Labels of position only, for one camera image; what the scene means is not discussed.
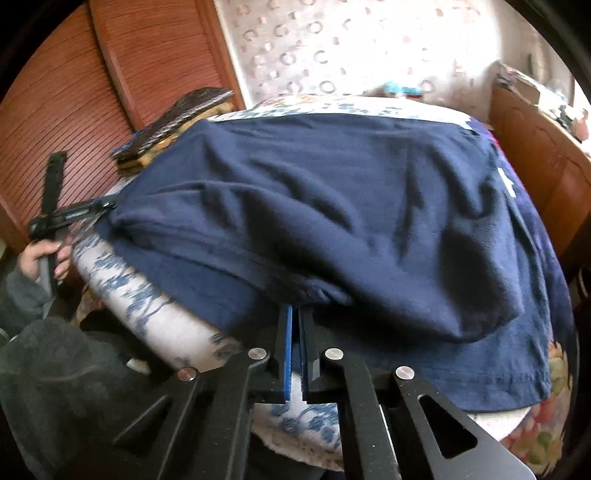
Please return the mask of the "person's left hand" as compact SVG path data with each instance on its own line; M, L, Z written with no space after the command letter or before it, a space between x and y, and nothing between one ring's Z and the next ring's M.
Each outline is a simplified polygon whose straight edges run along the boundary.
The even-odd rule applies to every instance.
M29 279L38 282L40 278L39 261L42 257L56 255L56 267L54 278L63 280L69 271L71 264L72 247L69 240L56 242L41 240L30 243L18 257L18 267Z

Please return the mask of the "grey left sleeve forearm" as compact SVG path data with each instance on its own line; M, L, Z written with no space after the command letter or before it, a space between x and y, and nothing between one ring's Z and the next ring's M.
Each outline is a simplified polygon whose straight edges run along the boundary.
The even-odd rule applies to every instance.
M109 337L45 316L50 300L19 269L1 290L1 407L38 479L111 434L150 388Z

